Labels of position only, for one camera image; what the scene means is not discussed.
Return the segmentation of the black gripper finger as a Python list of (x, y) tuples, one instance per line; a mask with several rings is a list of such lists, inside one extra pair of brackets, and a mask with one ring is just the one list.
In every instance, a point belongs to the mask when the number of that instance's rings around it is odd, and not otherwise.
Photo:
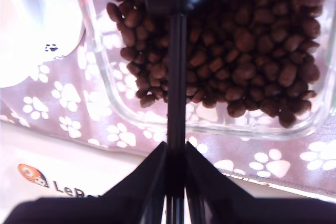
[(185, 145), (185, 157), (191, 223), (249, 223), (240, 207), (253, 197), (219, 172), (190, 143)]
[(103, 195), (108, 223), (161, 223), (167, 144), (162, 142), (126, 178)]

